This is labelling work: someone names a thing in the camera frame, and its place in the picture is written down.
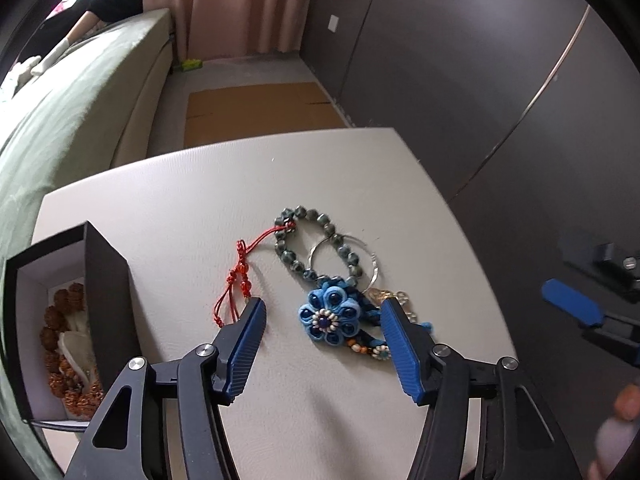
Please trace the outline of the operator hand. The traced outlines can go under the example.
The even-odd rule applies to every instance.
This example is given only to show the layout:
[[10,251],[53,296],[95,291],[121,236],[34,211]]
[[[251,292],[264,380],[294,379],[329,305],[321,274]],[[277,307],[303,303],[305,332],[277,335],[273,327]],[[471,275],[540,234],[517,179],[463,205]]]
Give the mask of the operator hand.
[[587,469],[587,479],[606,479],[627,452],[639,429],[639,386],[626,385],[614,403],[614,415],[600,427],[596,459]]

